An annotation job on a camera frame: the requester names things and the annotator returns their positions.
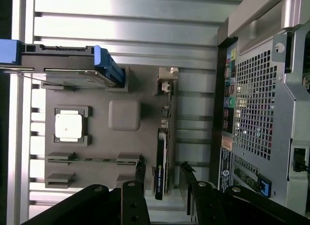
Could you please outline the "orange sticker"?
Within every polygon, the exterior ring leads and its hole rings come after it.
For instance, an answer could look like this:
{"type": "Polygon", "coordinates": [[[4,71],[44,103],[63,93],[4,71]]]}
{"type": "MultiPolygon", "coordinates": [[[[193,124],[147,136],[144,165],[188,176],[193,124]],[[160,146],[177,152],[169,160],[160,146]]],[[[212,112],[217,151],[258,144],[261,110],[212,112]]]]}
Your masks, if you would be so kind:
{"type": "Polygon", "coordinates": [[[230,137],[222,136],[221,138],[221,147],[229,151],[233,149],[233,139],[230,137]]]}

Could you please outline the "green RAM stick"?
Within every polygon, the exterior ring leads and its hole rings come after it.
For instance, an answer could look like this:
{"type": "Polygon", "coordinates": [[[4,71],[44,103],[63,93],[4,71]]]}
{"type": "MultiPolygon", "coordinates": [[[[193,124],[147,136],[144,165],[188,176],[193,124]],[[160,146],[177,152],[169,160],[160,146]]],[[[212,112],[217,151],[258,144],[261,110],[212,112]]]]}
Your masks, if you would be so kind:
{"type": "Polygon", "coordinates": [[[74,162],[107,162],[107,163],[124,163],[124,164],[136,164],[138,160],[122,160],[122,159],[96,159],[96,158],[85,158],[85,159],[48,159],[48,162],[59,162],[59,163],[74,163],[74,162]]]}

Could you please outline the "black service label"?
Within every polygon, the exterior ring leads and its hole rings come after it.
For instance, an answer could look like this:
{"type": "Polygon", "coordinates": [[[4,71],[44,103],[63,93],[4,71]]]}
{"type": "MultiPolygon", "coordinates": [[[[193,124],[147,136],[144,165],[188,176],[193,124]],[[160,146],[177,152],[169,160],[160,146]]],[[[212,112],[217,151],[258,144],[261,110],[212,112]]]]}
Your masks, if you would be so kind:
{"type": "Polygon", "coordinates": [[[221,148],[218,178],[218,189],[221,192],[224,192],[231,184],[232,157],[231,151],[221,148]]]}

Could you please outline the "silver CPU chip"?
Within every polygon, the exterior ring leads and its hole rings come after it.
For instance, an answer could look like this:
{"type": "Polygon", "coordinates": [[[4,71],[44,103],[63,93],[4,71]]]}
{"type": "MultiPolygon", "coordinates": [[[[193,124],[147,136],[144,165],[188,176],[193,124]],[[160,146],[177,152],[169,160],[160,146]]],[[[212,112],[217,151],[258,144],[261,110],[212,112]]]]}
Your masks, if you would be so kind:
{"type": "Polygon", "coordinates": [[[77,142],[82,138],[83,116],[74,110],[60,110],[55,115],[55,137],[61,142],[77,142]]]}

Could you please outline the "disk in blue carrier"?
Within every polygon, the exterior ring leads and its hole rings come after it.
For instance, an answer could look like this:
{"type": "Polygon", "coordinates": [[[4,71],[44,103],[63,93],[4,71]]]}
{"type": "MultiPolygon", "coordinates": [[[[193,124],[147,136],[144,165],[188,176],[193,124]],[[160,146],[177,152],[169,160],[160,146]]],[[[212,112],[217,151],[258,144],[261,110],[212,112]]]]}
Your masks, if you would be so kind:
{"type": "Polygon", "coordinates": [[[0,39],[0,73],[55,88],[123,88],[125,70],[100,46],[62,47],[0,39]]]}

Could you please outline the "grey parts rack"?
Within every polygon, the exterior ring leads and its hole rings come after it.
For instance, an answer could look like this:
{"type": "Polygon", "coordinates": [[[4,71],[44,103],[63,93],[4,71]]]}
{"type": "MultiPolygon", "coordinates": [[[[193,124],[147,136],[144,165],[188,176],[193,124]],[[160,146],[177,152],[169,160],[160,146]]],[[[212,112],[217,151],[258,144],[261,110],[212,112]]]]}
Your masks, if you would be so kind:
{"type": "Polygon", "coordinates": [[[163,96],[155,96],[159,68],[127,66],[123,88],[44,89],[34,94],[39,115],[30,147],[30,192],[75,191],[91,184],[112,189],[135,178],[136,164],[107,162],[48,162],[48,159],[122,159],[146,165],[144,187],[154,195],[157,130],[163,96]],[[82,138],[61,142],[55,137],[60,110],[83,116],[82,138]]]}

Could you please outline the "grey open PC case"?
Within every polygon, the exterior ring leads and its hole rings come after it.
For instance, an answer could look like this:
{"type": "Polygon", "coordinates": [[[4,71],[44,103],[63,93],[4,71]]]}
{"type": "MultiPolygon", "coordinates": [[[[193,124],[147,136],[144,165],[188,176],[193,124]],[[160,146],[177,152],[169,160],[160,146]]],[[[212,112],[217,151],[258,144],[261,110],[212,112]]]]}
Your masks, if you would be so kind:
{"type": "Polygon", "coordinates": [[[233,139],[230,186],[263,196],[233,171],[262,175],[272,182],[267,199],[310,219],[310,0],[243,0],[219,27],[209,167],[217,189],[222,136],[233,139]],[[295,148],[306,150],[305,172],[293,170],[295,148]]]}

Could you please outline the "blue card retainer clip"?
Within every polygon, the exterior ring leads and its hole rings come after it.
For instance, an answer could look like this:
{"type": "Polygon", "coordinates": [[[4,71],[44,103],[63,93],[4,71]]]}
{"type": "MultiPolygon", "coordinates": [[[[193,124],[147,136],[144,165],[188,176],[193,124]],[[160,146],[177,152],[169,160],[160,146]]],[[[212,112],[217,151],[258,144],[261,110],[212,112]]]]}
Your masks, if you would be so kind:
{"type": "Polygon", "coordinates": [[[262,175],[258,175],[259,193],[264,197],[270,198],[272,182],[262,175]]]}

